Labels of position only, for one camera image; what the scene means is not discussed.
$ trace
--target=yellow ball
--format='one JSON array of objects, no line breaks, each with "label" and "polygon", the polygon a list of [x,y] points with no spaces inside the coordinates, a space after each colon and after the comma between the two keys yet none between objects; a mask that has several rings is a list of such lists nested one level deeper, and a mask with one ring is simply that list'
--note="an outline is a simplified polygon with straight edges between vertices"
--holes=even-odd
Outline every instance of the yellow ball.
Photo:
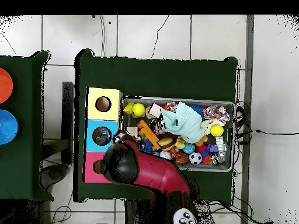
[{"label": "yellow ball", "polygon": [[214,136],[214,137],[220,137],[224,132],[224,129],[222,126],[218,125],[218,124],[214,124],[212,127],[211,127],[211,134]]},{"label": "yellow ball", "polygon": [[145,107],[141,103],[136,103],[133,105],[132,112],[136,117],[141,117],[145,113]]}]

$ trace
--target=hole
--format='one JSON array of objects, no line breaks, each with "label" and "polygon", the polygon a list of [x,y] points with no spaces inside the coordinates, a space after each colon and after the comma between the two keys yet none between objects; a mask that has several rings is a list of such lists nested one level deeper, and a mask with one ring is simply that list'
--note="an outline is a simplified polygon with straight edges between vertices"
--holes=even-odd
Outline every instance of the hole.
[{"label": "hole", "polygon": [[106,162],[103,160],[97,160],[92,167],[95,173],[103,174],[106,171]]},{"label": "hole", "polygon": [[101,96],[96,100],[96,109],[101,112],[107,112],[111,108],[111,101],[106,96]]},{"label": "hole", "polygon": [[111,141],[111,131],[106,127],[97,127],[92,133],[92,140],[99,146],[105,146]]}]

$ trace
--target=orange toy block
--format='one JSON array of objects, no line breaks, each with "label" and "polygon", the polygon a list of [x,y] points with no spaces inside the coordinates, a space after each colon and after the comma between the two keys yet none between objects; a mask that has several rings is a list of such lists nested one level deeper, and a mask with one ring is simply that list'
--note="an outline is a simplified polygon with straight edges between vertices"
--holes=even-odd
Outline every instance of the orange toy block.
[{"label": "orange toy block", "polygon": [[152,151],[157,151],[158,149],[160,149],[160,146],[158,145],[158,141],[159,139],[156,137],[156,135],[152,132],[152,130],[150,129],[150,127],[147,125],[146,122],[144,122],[144,120],[141,120],[138,124],[137,124],[138,129],[140,129],[140,131],[138,132],[139,135],[144,135],[144,139],[148,139],[151,143],[152,143]]}]

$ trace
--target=green mat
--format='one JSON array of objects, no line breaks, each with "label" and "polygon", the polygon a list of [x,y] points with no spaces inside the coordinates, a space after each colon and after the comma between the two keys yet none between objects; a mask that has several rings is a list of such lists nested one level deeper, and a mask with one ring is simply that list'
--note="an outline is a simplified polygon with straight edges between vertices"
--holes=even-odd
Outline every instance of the green mat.
[{"label": "green mat", "polygon": [[[75,59],[74,138],[79,138],[79,142],[75,145],[74,200],[150,199],[152,195],[130,185],[82,183],[86,87],[118,89],[131,96],[235,102],[237,66],[234,57],[224,61],[97,58],[91,50],[82,50]],[[231,204],[232,171],[185,171],[184,174],[188,181],[197,183],[202,199]]]},{"label": "green mat", "polygon": [[51,200],[39,184],[42,131],[42,73],[49,53],[41,51],[29,58],[0,57],[0,67],[13,81],[10,98],[0,109],[11,112],[19,131],[14,140],[0,145],[0,198]]}]

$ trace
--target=orange plate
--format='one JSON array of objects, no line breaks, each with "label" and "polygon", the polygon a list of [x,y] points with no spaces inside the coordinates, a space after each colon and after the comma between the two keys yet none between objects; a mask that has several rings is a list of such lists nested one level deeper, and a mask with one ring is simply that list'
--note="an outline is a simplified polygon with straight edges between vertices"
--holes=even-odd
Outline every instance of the orange plate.
[{"label": "orange plate", "polygon": [[0,104],[12,94],[12,78],[6,70],[0,68]]}]

